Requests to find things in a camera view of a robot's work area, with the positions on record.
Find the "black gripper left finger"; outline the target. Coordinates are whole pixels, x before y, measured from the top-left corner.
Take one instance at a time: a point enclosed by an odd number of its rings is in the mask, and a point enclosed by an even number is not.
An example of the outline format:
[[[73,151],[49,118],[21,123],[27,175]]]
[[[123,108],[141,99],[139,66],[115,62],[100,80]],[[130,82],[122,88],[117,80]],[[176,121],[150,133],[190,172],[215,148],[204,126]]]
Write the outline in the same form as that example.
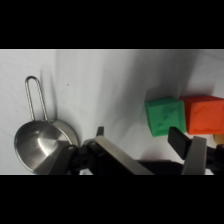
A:
[[[93,175],[153,175],[153,172],[131,158],[104,137],[99,126],[96,137],[80,147],[65,146],[56,158],[50,175],[78,175],[88,169]]]

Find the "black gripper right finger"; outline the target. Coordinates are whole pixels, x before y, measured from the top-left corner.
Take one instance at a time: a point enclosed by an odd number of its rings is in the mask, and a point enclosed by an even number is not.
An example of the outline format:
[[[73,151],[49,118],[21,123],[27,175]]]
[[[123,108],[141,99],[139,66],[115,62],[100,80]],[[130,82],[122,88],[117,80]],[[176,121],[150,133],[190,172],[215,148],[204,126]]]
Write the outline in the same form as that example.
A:
[[[224,175],[223,144],[209,147],[205,138],[190,139],[176,127],[169,129],[168,143],[184,161],[182,175],[204,175],[206,169],[214,175]]]

